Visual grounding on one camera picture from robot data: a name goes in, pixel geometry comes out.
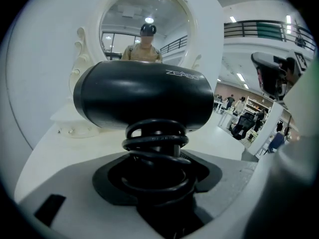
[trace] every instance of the black chair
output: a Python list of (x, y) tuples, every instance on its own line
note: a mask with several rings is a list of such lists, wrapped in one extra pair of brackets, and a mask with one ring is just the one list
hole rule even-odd
[(251, 129), (255, 125), (254, 115), (251, 113), (245, 113), (244, 115), (239, 117), (239, 121), (237, 125), (232, 129), (231, 134), (237, 140), (244, 139), (246, 137), (246, 133), (249, 129)]

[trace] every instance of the ceiling light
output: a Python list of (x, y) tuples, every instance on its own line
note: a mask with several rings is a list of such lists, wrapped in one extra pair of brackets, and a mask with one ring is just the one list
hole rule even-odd
[(154, 20), (153, 20), (151, 17), (147, 17), (147, 18), (145, 19), (145, 22), (146, 22), (146, 23), (153, 23)]
[(240, 79), (242, 82), (245, 81), (245, 80), (244, 80), (244, 77), (243, 77), (241, 74), (237, 74), (237, 76), (239, 77), (239, 79)]
[(231, 21), (232, 21), (233, 23), (236, 22), (236, 20), (235, 20), (235, 18), (234, 18), (233, 16), (231, 16), (230, 19), (231, 19)]
[(287, 23), (288, 23), (288, 24), (291, 24), (291, 17), (290, 17), (290, 15), (287, 15), (287, 16), (286, 16), (286, 19), (287, 19)]

